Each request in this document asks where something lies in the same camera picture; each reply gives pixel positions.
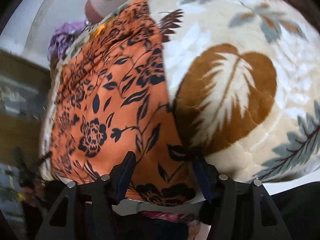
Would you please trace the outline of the person's left hand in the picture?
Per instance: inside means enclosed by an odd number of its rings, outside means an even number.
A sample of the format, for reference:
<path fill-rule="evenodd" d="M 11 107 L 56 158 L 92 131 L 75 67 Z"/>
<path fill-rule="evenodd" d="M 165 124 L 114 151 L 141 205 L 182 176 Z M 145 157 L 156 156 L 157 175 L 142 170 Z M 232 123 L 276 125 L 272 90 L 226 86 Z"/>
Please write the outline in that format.
<path fill-rule="evenodd" d="M 42 180 L 34 179 L 24 181 L 21 185 L 21 191 L 24 201 L 27 204 L 32 207 L 45 206 L 46 200 Z"/>

